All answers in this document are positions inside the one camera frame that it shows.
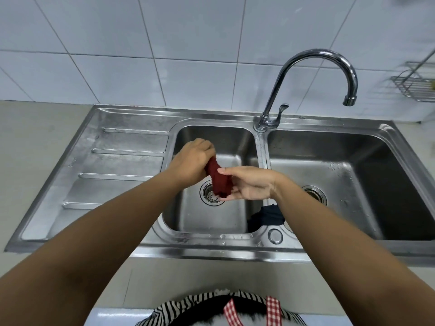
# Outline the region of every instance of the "wire rack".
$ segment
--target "wire rack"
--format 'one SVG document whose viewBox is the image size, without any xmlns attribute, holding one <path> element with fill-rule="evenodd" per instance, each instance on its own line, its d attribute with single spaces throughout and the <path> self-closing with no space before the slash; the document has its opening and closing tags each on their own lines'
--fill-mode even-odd
<svg viewBox="0 0 435 326">
<path fill-rule="evenodd" d="M 435 103 L 435 63 L 428 62 L 434 54 L 435 50 L 421 62 L 406 62 L 409 69 L 391 77 L 403 95 L 417 102 Z"/>
</svg>

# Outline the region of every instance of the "white fluffy fabric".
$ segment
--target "white fluffy fabric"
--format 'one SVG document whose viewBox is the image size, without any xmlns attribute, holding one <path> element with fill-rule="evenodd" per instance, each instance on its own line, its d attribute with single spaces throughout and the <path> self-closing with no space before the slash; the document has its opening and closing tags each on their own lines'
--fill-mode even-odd
<svg viewBox="0 0 435 326">
<path fill-rule="evenodd" d="M 266 316 L 261 315 L 240 315 L 240 321 L 243 326 L 265 326 L 266 325 Z M 288 320 L 282 319 L 283 326 L 294 326 L 297 325 L 295 323 L 289 322 Z M 192 326 L 228 326 L 227 319 L 224 315 L 214 316 L 211 322 L 200 322 L 195 323 Z"/>
</svg>

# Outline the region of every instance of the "countertop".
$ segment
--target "countertop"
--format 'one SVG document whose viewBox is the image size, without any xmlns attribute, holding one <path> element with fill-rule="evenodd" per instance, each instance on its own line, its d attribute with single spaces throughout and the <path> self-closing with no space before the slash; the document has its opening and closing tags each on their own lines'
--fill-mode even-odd
<svg viewBox="0 0 435 326">
<path fill-rule="evenodd" d="M 91 105 L 0 102 L 0 275 L 27 256 L 6 253 L 3 248 L 90 108 Z M 435 143 L 421 125 L 396 125 L 435 176 Z M 435 268 L 411 270 L 435 288 Z M 283 307 L 295 312 L 344 314 L 311 263 L 190 259 L 128 258 L 96 306 L 154 308 L 166 300 L 216 288 L 272 295 Z"/>
</svg>

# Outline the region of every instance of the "red and white checkered ribbon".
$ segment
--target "red and white checkered ribbon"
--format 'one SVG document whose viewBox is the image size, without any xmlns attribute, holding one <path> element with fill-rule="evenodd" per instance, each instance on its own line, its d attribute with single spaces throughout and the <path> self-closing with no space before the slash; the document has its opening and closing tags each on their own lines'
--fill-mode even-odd
<svg viewBox="0 0 435 326">
<path fill-rule="evenodd" d="M 266 326 L 281 326 L 281 305 L 277 299 L 271 296 L 267 297 L 266 301 Z M 237 314 L 234 300 L 231 299 L 224 307 L 224 314 L 230 326 L 243 326 Z"/>
</svg>

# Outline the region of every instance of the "drain ring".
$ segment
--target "drain ring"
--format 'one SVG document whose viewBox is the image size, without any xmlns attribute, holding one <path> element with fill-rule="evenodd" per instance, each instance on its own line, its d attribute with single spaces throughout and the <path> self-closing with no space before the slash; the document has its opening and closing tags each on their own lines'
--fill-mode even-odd
<svg viewBox="0 0 435 326">
<path fill-rule="evenodd" d="M 219 197 L 217 197 L 213 193 L 213 185 L 211 184 L 211 180 L 204 182 L 199 189 L 199 197 L 202 202 L 206 203 L 209 206 L 219 206 L 222 205 L 225 201 L 220 201 Z"/>
<path fill-rule="evenodd" d="M 318 187 L 306 185 L 302 186 L 302 190 L 307 192 L 310 196 L 312 196 L 314 199 L 324 204 L 325 206 L 328 204 L 325 194 Z"/>
</svg>

